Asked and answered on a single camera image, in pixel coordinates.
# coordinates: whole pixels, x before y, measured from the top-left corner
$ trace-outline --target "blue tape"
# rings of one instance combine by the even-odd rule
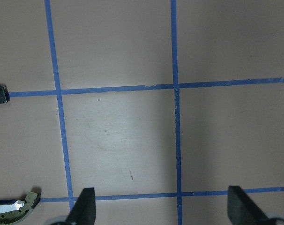
[[[183,224],[181,199],[181,152],[180,152],[180,110],[179,110],[179,73],[178,73],[178,46],[176,28],[176,0],[170,1],[171,7],[171,40],[172,40],[172,75],[175,95],[175,145],[176,145],[176,181],[177,181],[177,209],[178,225]]]
[[[176,28],[176,0],[171,0],[171,41],[172,41],[172,74],[175,90],[179,90],[178,44]]]
[[[122,87],[103,87],[103,88],[84,88],[84,89],[69,89],[62,90],[62,95],[73,95],[73,94],[88,94],[88,93],[103,93],[110,91],[137,91],[137,90],[162,90],[162,89],[173,89],[172,84],[157,84],[154,86],[122,86]]]
[[[284,83],[284,78],[180,83],[179,88],[222,87],[222,86],[268,84],[268,83]],[[110,92],[110,91],[164,90],[164,89],[173,89],[173,88],[174,88],[173,84],[157,84],[153,86],[138,85],[138,86],[121,86],[121,87],[100,87],[100,88],[61,90],[61,94],[62,95],[73,95],[73,94],[103,93],[103,92]],[[30,97],[30,96],[48,96],[48,95],[56,95],[56,94],[57,94],[56,90],[20,91],[20,92],[10,92],[9,93],[10,97],[12,98]]]
[[[284,191],[284,187],[252,188],[252,189],[244,189],[244,191],[247,194],[251,194],[251,193],[264,193],[264,192],[277,192],[277,191]],[[182,197],[189,197],[189,196],[216,196],[216,195],[227,195],[227,191],[182,192]]]
[[[177,193],[158,193],[158,194],[141,194],[141,195],[111,195],[97,196],[96,200],[121,200],[121,199],[140,199],[140,198],[168,198],[176,197]]]
[[[72,191],[69,155],[68,155],[67,138],[66,138],[64,108],[63,108],[59,69],[58,69],[58,62],[57,62],[57,53],[56,53],[56,47],[55,47],[55,42],[54,42],[53,27],[52,27],[52,13],[51,13],[50,0],[45,0],[45,12],[46,12],[51,57],[52,57],[52,69],[53,69],[54,83],[56,87],[57,101],[58,101],[58,108],[59,108],[60,129],[61,129],[62,147],[63,147],[65,173],[66,173],[66,181],[67,181],[67,191],[68,191],[68,198],[69,198],[69,207],[70,209],[72,209],[74,205],[73,191]]]
[[[69,202],[69,198],[41,198],[41,203],[61,203],[61,202]]]
[[[56,95],[55,90],[37,90],[37,91],[20,91],[20,92],[10,92],[10,98],[14,97],[30,97],[30,96],[48,96]]]
[[[265,187],[265,188],[253,188],[245,189],[246,193],[264,193],[264,192],[278,192],[284,191],[284,187]],[[182,192],[182,193],[155,193],[155,194],[137,194],[137,195],[109,195],[109,196],[96,196],[97,201],[102,200],[122,200],[122,199],[140,199],[140,198],[168,198],[168,197],[192,197],[192,196],[216,196],[227,195],[227,191],[195,191],[195,192]],[[77,201],[78,198],[73,197],[72,201]],[[69,202],[70,198],[41,198],[42,203],[57,203],[57,202]],[[0,204],[14,203],[16,200],[0,200]]]
[[[179,84],[179,87],[180,88],[205,88],[205,87],[223,87],[223,86],[264,84],[264,83],[284,83],[284,78],[280,77],[280,78],[266,78],[266,79],[181,83]]]

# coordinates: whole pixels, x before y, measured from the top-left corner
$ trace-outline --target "curved metal piece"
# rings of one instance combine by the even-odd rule
[[[19,207],[19,210],[0,213],[0,225],[13,225],[24,220],[33,211],[39,201],[40,194],[37,194],[35,192],[29,192],[25,197],[24,202],[20,200],[17,201],[18,203],[23,204],[22,207]]]

